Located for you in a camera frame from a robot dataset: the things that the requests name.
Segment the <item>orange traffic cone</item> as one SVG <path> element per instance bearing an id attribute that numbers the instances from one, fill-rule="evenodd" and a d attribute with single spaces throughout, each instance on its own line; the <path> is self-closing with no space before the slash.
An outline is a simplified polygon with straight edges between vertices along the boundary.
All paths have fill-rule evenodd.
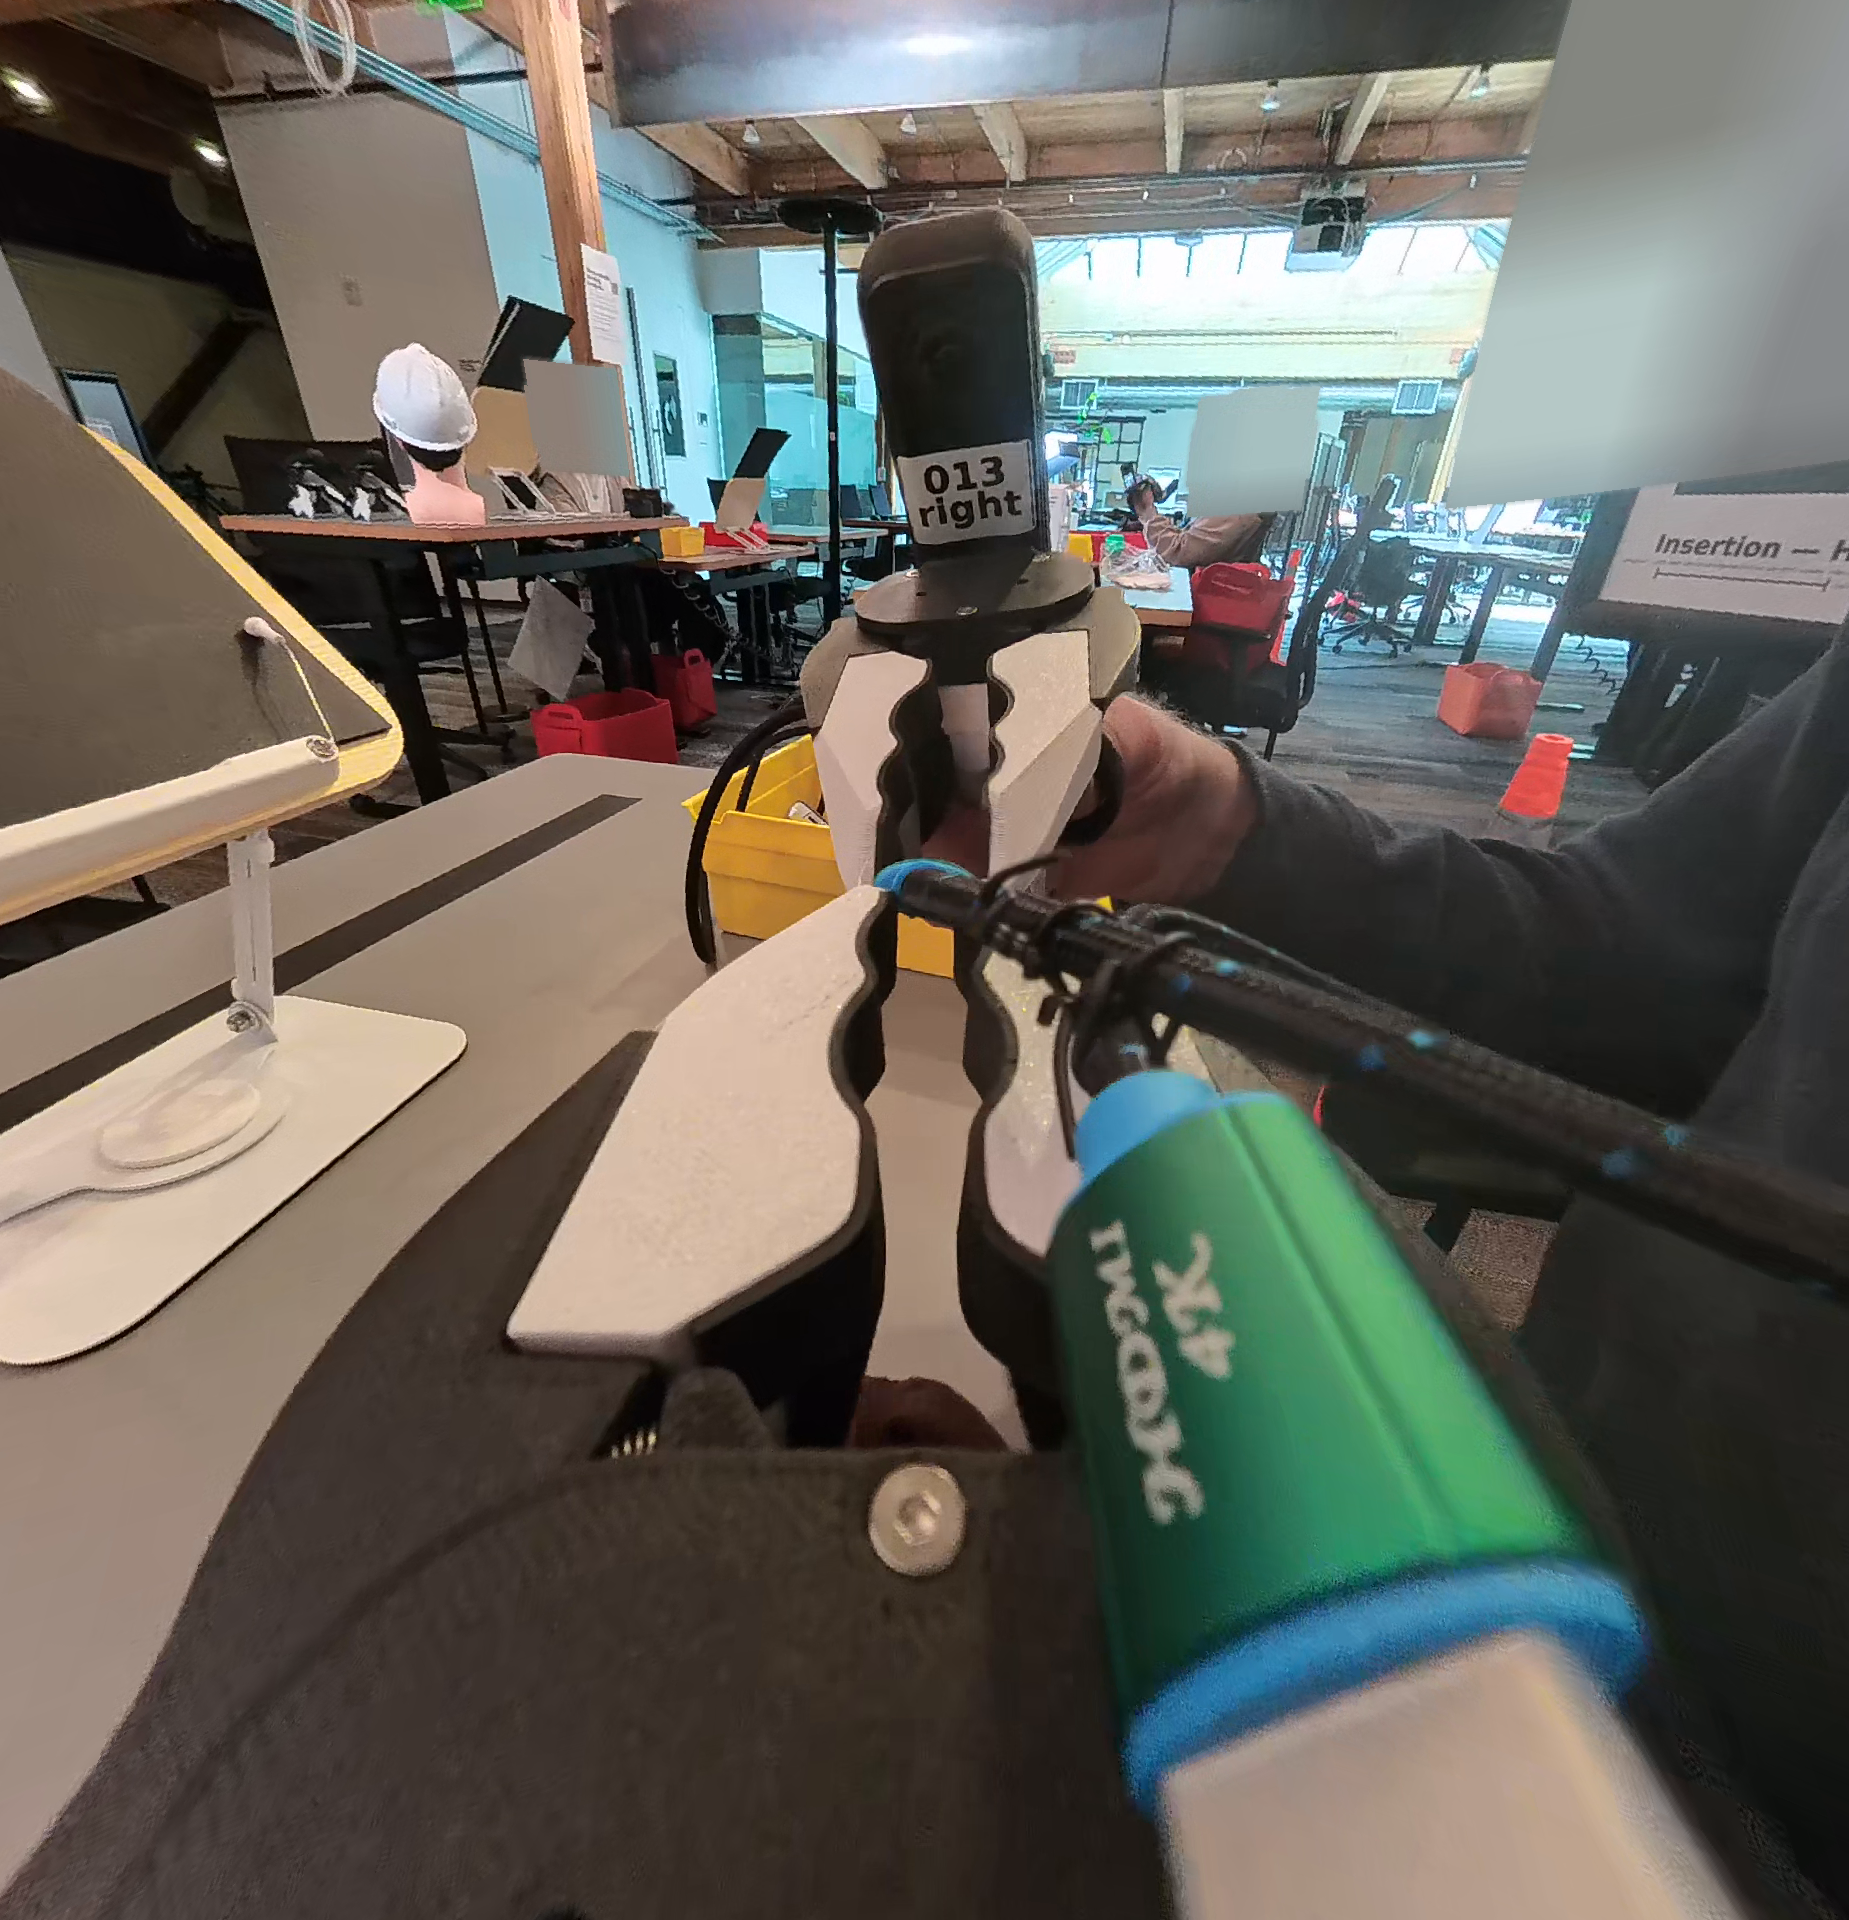
<path id="1" fill-rule="evenodd" d="M 1527 828 L 1552 823 L 1560 812 L 1573 745 L 1570 734 L 1537 734 L 1497 800 L 1497 814 Z"/>

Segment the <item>black red office chair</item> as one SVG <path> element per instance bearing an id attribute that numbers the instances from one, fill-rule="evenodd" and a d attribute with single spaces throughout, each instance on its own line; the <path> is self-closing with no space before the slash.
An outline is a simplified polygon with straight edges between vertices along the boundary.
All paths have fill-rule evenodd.
<path id="1" fill-rule="evenodd" d="M 1400 479 L 1384 475 L 1362 504 L 1350 536 L 1320 568 L 1283 574 L 1252 563 L 1213 563 L 1191 579 L 1173 697 L 1224 734 L 1265 734 L 1265 755 L 1292 734 L 1316 691 L 1322 616 L 1345 600 L 1372 558 L 1374 534 L 1393 528 Z"/>

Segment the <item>white panel stand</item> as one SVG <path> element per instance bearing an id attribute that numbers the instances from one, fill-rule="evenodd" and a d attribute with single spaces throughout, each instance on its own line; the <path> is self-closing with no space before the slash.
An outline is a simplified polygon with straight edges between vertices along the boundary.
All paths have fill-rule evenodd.
<path id="1" fill-rule="evenodd" d="M 151 854 L 226 854 L 229 1004 L 0 1132 L 0 1367 L 91 1354 L 312 1185 L 466 1050 L 450 1022 L 279 991 L 273 834 L 330 799 L 325 715 L 280 744 L 0 828 L 0 923 Z"/>

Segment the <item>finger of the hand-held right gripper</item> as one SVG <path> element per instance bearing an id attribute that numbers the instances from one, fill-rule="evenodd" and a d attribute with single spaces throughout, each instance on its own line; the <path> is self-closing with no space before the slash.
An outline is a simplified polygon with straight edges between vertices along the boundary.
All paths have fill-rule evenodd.
<path id="1" fill-rule="evenodd" d="M 911 655 L 850 655 L 816 734 L 816 770 L 844 881 L 871 881 L 899 812 L 888 767 L 903 744 L 899 708 L 927 684 L 927 662 Z"/>
<path id="2" fill-rule="evenodd" d="M 994 654 L 1003 696 L 987 774 L 987 871 L 1055 854 L 1101 755 L 1090 631 L 1052 631 Z"/>

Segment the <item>person's dark top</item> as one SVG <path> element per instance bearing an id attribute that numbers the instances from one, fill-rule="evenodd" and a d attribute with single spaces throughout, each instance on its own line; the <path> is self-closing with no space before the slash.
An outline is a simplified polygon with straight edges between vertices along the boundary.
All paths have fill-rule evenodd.
<path id="1" fill-rule="evenodd" d="M 1849 1309 L 1570 1203 L 1517 1336 L 1654 1615 L 1635 1729 L 1776 1915 L 1849 1915 Z"/>

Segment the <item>pink mannequin head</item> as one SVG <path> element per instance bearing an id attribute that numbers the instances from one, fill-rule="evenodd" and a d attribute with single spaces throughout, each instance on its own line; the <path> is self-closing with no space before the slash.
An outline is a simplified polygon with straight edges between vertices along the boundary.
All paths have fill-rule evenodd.
<path id="1" fill-rule="evenodd" d="M 489 523 L 486 498 L 466 475 L 466 445 L 421 445 L 402 437 L 390 437 L 390 445 L 406 479 L 402 498 L 411 523 L 460 530 Z"/>

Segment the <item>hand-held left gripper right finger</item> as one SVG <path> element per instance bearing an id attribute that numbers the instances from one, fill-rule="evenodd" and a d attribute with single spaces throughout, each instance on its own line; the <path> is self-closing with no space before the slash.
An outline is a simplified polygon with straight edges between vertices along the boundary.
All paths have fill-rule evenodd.
<path id="1" fill-rule="evenodd" d="M 1076 1189 L 1059 1105 L 1073 1084 L 1057 1066 L 1055 1024 L 1038 1022 L 1045 986 L 1018 962 L 959 959 L 956 986 L 963 1076 L 979 1096 L 956 1217 L 959 1313 L 1007 1367 L 1030 1449 L 1059 1449 L 1066 1411 L 1048 1252 Z"/>

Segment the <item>white paper sheet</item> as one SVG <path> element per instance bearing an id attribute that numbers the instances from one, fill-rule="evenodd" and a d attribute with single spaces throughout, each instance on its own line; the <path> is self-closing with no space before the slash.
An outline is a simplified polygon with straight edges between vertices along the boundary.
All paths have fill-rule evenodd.
<path id="1" fill-rule="evenodd" d="M 556 579 L 528 588 L 528 611 L 508 654 L 508 673 L 546 700 L 568 700 L 591 658 L 595 616 Z"/>

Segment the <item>white sign board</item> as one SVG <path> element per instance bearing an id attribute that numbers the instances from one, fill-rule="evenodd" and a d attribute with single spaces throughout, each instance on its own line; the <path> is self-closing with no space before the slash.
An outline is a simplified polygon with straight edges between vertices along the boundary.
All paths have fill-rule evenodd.
<path id="1" fill-rule="evenodd" d="M 1849 462 L 1597 495 L 1549 638 L 1803 641 L 1849 615 Z"/>

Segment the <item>orange bin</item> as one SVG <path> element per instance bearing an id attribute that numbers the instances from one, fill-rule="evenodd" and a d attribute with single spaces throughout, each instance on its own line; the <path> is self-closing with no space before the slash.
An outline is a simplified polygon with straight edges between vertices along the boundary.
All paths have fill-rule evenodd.
<path id="1" fill-rule="evenodd" d="M 1546 684 L 1523 669 L 1453 662 L 1440 684 L 1440 723 L 1467 741 L 1523 744 Z"/>

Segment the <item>white hard hat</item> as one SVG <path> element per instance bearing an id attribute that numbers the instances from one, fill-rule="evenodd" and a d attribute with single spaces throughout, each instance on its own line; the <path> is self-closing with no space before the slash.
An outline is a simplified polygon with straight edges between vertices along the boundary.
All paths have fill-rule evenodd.
<path id="1" fill-rule="evenodd" d="M 421 341 L 385 352 L 373 384 L 385 432 L 421 457 L 455 462 L 479 432 L 479 414 L 454 362 Z"/>

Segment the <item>wooden post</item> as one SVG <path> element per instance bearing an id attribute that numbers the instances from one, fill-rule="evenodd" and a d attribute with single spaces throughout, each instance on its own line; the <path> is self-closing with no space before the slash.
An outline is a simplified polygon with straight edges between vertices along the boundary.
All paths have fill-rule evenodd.
<path id="1" fill-rule="evenodd" d="M 538 166 L 549 207 L 553 258 L 572 360 L 624 364 L 621 298 L 604 298 L 604 332 L 591 324 L 591 252 L 609 252 L 595 109 L 619 117 L 609 4 L 512 4 L 538 128 Z"/>

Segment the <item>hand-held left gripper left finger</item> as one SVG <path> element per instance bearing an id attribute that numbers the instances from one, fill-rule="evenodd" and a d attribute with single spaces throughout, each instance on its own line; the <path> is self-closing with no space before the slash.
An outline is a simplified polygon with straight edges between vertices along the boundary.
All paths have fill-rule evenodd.
<path id="1" fill-rule="evenodd" d="M 871 1091 L 887 891 L 854 884 L 655 1027 L 508 1320 L 538 1357 L 742 1377 L 791 1445 L 842 1445 L 887 1296 Z"/>

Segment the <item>person's right hand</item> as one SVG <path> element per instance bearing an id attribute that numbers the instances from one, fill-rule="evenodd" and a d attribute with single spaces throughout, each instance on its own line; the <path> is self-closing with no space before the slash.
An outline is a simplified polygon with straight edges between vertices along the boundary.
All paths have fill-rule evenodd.
<path id="1" fill-rule="evenodd" d="M 1151 905 L 1205 899 L 1260 820 L 1252 752 L 1134 696 L 1106 708 L 1106 741 L 1125 770 L 1114 820 L 1030 875 L 1030 889 Z"/>

